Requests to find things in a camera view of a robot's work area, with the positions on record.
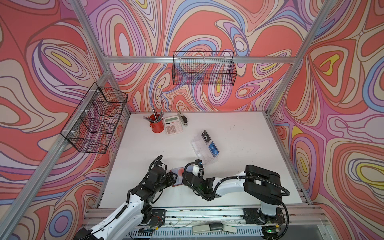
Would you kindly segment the red leather card holder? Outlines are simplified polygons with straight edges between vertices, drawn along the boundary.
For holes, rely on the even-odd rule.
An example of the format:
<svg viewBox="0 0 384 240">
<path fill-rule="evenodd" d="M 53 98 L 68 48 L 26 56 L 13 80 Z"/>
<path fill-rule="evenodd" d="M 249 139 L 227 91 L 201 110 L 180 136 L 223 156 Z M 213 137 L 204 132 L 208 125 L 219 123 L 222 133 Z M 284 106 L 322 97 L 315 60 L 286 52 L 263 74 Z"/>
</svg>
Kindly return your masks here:
<svg viewBox="0 0 384 240">
<path fill-rule="evenodd" d="M 173 184 L 173 187 L 177 187 L 177 186 L 183 185 L 183 178 L 179 177 L 178 174 L 177 174 L 178 169 L 179 168 L 171 169 L 171 173 L 177 175 L 176 182 Z"/>
</svg>

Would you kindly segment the red credit card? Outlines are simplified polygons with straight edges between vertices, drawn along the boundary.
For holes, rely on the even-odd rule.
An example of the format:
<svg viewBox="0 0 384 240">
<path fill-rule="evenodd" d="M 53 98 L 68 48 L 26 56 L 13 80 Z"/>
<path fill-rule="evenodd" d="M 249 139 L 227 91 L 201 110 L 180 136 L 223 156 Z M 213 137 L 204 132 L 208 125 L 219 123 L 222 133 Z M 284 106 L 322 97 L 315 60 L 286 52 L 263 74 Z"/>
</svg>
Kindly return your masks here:
<svg viewBox="0 0 384 240">
<path fill-rule="evenodd" d="M 178 176 L 182 178 L 184 171 L 185 171 L 184 168 L 179 168 L 178 171 L 177 171 Z"/>
</svg>

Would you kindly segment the clear acrylic card stand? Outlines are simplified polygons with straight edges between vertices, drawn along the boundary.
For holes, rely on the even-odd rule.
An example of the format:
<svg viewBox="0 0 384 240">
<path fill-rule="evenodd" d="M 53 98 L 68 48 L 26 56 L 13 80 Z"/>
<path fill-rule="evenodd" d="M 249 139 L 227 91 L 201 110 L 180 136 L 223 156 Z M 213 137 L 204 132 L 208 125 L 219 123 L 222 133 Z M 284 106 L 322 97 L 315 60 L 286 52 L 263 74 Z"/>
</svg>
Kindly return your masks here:
<svg viewBox="0 0 384 240">
<path fill-rule="evenodd" d="M 219 154 L 214 158 L 209 150 L 209 144 L 211 142 L 214 142 L 213 139 L 209 142 L 209 144 L 206 144 L 205 141 L 202 138 L 202 132 L 196 135 L 192 141 L 191 146 L 197 156 L 198 159 L 203 161 L 204 165 L 213 164 L 218 160 Z"/>
</svg>

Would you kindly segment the blue credit card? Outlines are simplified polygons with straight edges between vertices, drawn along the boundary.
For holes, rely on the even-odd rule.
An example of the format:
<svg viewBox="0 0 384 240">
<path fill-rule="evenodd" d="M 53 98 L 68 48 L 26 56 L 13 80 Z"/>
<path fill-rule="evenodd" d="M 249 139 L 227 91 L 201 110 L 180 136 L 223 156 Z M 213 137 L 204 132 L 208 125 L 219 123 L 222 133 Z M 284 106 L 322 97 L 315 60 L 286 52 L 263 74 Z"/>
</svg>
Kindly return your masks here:
<svg viewBox="0 0 384 240">
<path fill-rule="evenodd" d="M 210 150 L 210 152 L 211 152 L 211 154 L 213 155 L 214 158 L 219 154 L 219 150 L 216 147 L 214 142 L 211 142 L 209 144 L 209 150 Z"/>
</svg>

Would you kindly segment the black VIP credit card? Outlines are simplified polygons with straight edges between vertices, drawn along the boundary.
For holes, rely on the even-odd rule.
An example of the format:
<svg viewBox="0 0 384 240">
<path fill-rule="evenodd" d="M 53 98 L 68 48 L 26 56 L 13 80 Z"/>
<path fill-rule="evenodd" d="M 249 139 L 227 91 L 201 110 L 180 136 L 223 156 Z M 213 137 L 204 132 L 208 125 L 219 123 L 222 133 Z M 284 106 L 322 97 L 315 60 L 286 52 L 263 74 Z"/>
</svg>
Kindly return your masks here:
<svg viewBox="0 0 384 240">
<path fill-rule="evenodd" d="M 209 142 L 212 140 L 206 130 L 204 130 L 202 132 L 202 138 L 203 138 L 203 140 L 205 141 L 206 144 L 209 144 Z"/>
</svg>

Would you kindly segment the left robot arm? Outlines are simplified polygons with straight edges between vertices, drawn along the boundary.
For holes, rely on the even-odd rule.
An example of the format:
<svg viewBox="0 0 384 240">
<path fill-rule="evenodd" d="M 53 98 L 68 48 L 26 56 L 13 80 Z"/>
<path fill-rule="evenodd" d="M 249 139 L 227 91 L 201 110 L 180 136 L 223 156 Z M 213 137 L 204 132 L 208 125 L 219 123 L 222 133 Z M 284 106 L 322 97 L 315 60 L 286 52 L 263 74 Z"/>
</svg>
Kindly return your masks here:
<svg viewBox="0 0 384 240">
<path fill-rule="evenodd" d="M 139 225 L 152 220 L 152 205 L 157 193 L 176 183 L 178 175 L 154 166 L 144 179 L 129 190 L 126 201 L 91 229 L 81 228 L 75 240 L 122 240 Z"/>
</svg>

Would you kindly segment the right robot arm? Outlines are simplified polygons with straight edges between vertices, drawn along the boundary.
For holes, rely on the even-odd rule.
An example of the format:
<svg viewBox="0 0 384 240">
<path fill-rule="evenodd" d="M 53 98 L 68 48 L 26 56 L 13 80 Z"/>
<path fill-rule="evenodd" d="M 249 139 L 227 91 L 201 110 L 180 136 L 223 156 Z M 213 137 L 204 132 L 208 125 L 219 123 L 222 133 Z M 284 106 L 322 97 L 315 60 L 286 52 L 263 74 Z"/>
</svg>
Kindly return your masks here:
<svg viewBox="0 0 384 240">
<path fill-rule="evenodd" d="M 247 224 L 285 224 L 288 213 L 283 197 L 290 192 L 281 186 L 281 176 L 273 171 L 254 165 L 247 165 L 244 172 L 221 179 L 204 179 L 201 162 L 189 163 L 182 173 L 182 183 L 207 202 L 232 193 L 245 192 L 261 202 L 259 208 L 244 209 Z"/>
</svg>

